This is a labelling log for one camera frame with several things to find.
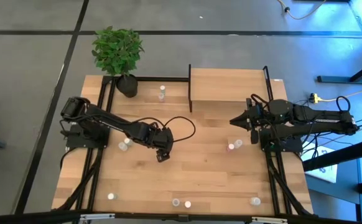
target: concrete floor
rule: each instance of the concrete floor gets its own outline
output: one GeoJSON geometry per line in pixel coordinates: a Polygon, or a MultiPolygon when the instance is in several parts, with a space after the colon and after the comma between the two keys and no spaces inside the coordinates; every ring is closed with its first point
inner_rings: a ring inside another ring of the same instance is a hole
{"type": "MultiPolygon", "coordinates": [[[[284,2],[296,16],[309,12],[317,4],[284,2]]],[[[73,30],[82,3],[82,0],[0,0],[0,30],[73,30]]],[[[137,30],[361,31],[346,3],[326,3],[313,16],[294,21],[282,15],[279,3],[274,0],[90,1],[81,29],[96,30],[109,25],[137,30]]],[[[303,100],[311,92],[322,98],[334,98],[362,90],[360,85],[319,84],[314,80],[318,75],[350,76],[359,71],[362,37],[142,35],[141,38],[146,53],[141,55],[138,70],[133,72],[137,76],[186,77],[189,63],[194,67],[252,69],[267,65],[272,78],[285,80],[290,101],[303,100]]],[[[102,74],[93,64],[93,39],[91,35],[78,37],[26,212],[50,210],[65,145],[59,133],[59,112],[69,96],[80,94],[85,75],[102,74]]],[[[0,139],[7,142],[7,148],[0,151],[0,215],[10,213],[14,205],[69,43],[70,35],[0,35],[0,139]]],[[[351,113],[361,119],[362,94],[351,97],[351,104],[351,113]]],[[[314,108],[336,110],[336,105],[319,104],[314,108]]],[[[361,142],[362,132],[343,141],[361,142]]],[[[328,146],[344,147],[335,142],[328,146]]],[[[311,199],[315,213],[321,217],[355,219],[351,215],[355,212],[352,203],[317,192],[311,193],[311,199]],[[337,212],[341,207],[352,212],[337,212]]]]}

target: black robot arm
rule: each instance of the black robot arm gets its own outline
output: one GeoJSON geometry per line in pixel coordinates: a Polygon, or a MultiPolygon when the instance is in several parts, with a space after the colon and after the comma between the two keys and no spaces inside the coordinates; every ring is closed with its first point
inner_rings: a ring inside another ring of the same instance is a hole
{"type": "Polygon", "coordinates": [[[157,149],[157,160],[163,162],[170,158],[173,135],[169,128],[159,128],[157,123],[127,121],[92,105],[86,98],[72,97],[65,104],[61,116],[66,122],[76,122],[83,128],[86,138],[101,137],[102,126],[123,132],[129,139],[148,148],[157,149]]]}
{"type": "Polygon", "coordinates": [[[253,144],[258,142],[256,128],[265,133],[268,141],[323,132],[352,135],[359,130],[348,111],[313,110],[286,100],[272,100],[264,106],[262,103],[253,106],[250,98],[246,102],[248,109],[230,124],[252,131],[253,144]]]}

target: wooden tabletop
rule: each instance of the wooden tabletop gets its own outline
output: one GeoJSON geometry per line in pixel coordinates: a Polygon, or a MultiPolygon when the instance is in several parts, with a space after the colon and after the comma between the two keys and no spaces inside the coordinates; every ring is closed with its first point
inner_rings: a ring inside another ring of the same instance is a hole
{"type": "MultiPolygon", "coordinates": [[[[81,95],[89,98],[91,103],[98,101],[101,80],[102,76],[86,76],[81,95]]],[[[286,98],[282,80],[272,80],[272,89],[276,98],[286,98]]],[[[103,154],[94,211],[274,214],[264,153],[259,144],[250,144],[246,130],[229,125],[231,118],[246,109],[246,103],[202,102],[194,105],[190,113],[187,93],[186,82],[139,82],[134,98],[126,98],[116,90],[112,113],[130,121],[154,117],[166,122],[174,116],[184,116],[195,123],[197,131],[192,138],[174,143],[171,158],[158,163],[153,149],[134,144],[128,151],[121,151],[118,143],[125,135],[112,130],[103,154]],[[158,98],[161,85],[166,86],[164,103],[159,103],[158,98]],[[226,152],[230,138],[242,139],[243,146],[226,152]],[[117,194],[118,199],[108,200],[110,193],[117,194]],[[250,205],[251,197],[259,197],[262,204],[250,205]],[[173,198],[178,198],[181,206],[173,207],[173,198]],[[192,206],[185,208],[185,201],[191,201],[192,206]]],[[[169,128],[174,139],[188,136],[193,131],[182,119],[169,123],[169,128]]],[[[65,158],[53,208],[61,206],[79,183],[85,155],[86,149],[77,149],[65,158]]],[[[305,209],[312,211],[302,163],[292,153],[283,152],[282,156],[287,185],[305,209]]],[[[278,194],[281,211],[284,211],[279,186],[278,194]]]]}
{"type": "Polygon", "coordinates": [[[268,100],[263,70],[192,68],[192,101],[246,102],[251,93],[268,100]]]}

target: black plant pot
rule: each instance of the black plant pot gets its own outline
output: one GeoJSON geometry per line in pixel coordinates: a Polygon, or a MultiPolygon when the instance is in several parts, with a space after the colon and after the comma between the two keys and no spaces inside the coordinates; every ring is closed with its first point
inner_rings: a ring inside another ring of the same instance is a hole
{"type": "Polygon", "coordinates": [[[134,75],[130,74],[130,76],[120,76],[116,82],[116,86],[118,90],[128,98],[132,98],[137,95],[138,82],[134,75]]]}

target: potted plant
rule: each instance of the potted plant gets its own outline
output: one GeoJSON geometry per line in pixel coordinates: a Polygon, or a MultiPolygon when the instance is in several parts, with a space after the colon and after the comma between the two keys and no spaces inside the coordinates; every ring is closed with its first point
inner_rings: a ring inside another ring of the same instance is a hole
{"type": "Polygon", "coordinates": [[[96,31],[97,39],[93,42],[95,50],[95,63],[107,74],[120,77],[116,82],[118,90],[126,97],[137,95],[138,82],[129,71],[136,69],[136,62],[140,59],[139,53],[144,52],[141,46],[142,40],[133,30],[105,30],[96,31]]]}

